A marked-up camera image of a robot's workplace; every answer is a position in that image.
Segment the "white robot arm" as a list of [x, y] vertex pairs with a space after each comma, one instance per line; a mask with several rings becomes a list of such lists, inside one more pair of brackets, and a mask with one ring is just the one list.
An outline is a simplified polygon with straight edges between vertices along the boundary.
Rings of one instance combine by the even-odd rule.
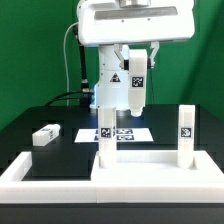
[[99, 52], [93, 106], [141, 115], [159, 44], [190, 39], [194, 0], [80, 0], [78, 39]]

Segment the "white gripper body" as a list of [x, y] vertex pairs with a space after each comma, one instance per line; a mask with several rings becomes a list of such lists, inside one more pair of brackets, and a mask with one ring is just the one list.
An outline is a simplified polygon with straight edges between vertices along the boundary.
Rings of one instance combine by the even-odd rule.
[[195, 32], [194, 0], [149, 0], [121, 7], [119, 0], [85, 0], [77, 7], [83, 45], [140, 44], [190, 39]]

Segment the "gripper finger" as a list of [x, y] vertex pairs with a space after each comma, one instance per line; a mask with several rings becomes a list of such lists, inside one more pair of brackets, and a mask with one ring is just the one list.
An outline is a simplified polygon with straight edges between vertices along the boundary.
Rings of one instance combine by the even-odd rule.
[[129, 69], [129, 47], [123, 44], [115, 44], [114, 45], [114, 52], [120, 61], [120, 68], [123, 70]]
[[153, 69], [155, 67], [155, 57], [157, 55], [157, 52], [159, 51], [159, 43], [157, 41], [151, 42], [150, 43], [150, 56], [149, 56], [149, 62], [148, 62], [148, 67], [150, 69]]

